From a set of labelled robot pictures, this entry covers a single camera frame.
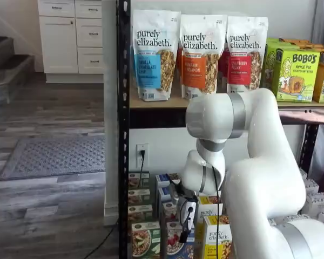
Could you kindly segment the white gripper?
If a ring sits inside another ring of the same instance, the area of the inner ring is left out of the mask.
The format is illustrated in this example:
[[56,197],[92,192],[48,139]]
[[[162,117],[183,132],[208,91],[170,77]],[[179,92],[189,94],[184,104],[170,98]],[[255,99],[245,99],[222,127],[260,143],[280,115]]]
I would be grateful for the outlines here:
[[178,200],[178,219],[182,226],[179,242],[186,243],[188,235],[191,233],[195,216],[196,198],[180,196]]

